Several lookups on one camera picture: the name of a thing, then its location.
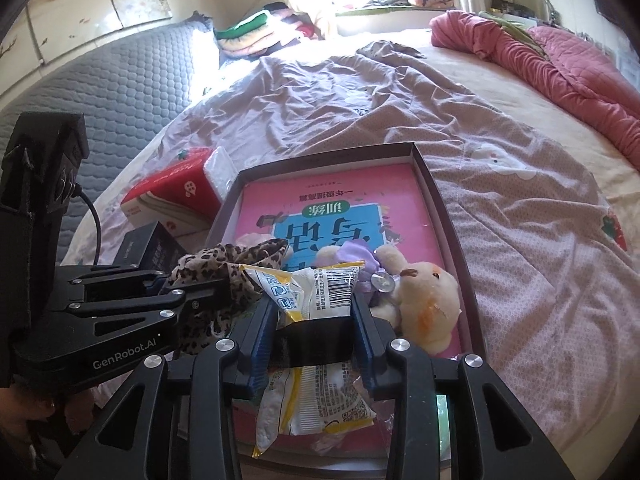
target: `stuffed bunny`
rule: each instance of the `stuffed bunny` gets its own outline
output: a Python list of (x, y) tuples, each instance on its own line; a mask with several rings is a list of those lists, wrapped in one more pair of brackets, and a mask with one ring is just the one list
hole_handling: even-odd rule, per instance
[(443, 352), (460, 315), (458, 282), (446, 270), (428, 262), (409, 264), (393, 245), (374, 252), (386, 272), (398, 276), (396, 288), (382, 296), (371, 313), (400, 327), (402, 336), (430, 355)]

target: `tissue box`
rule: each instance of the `tissue box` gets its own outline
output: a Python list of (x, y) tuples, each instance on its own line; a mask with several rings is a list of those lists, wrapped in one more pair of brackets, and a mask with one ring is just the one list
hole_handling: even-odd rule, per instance
[(137, 183), (120, 208), (134, 227), (160, 222), (174, 237), (206, 230), (238, 172), (222, 147), (190, 148)]

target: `black box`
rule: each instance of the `black box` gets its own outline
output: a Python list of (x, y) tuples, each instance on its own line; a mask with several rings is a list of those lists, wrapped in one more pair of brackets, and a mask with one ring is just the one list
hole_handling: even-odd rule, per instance
[(141, 270), (171, 272), (187, 251), (160, 222), (133, 229), (124, 235), (113, 265), (138, 266)]

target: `barcode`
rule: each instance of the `barcode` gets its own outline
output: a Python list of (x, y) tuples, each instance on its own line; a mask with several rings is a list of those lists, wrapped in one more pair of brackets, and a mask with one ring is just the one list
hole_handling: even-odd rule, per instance
[(354, 272), (353, 267), (326, 270), (329, 308), (351, 307), (351, 293), (356, 276), (357, 272)]

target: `workbook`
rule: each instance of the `workbook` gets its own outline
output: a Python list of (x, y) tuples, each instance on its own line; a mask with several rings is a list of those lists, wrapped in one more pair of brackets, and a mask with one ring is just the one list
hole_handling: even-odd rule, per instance
[(442, 266), (409, 164), (249, 183), (236, 238), (248, 233), (286, 238), (293, 250), (286, 270), (311, 266), (321, 247), (357, 239), (371, 250), (393, 243), (409, 262)]

